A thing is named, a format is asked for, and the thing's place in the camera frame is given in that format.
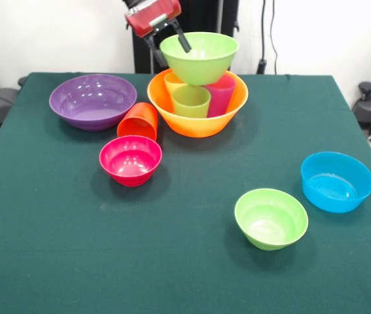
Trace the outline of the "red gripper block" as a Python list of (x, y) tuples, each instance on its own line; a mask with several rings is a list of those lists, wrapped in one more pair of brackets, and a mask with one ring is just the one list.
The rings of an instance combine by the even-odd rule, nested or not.
[(125, 13), (127, 24), (133, 32), (144, 37), (153, 56), (161, 67), (167, 67), (168, 63), (162, 51), (154, 42), (154, 33), (172, 25), (178, 41), (183, 50), (189, 53), (192, 49), (176, 17), (181, 13), (181, 5), (177, 0), (154, 0), (154, 1), (125, 1), (128, 10)]

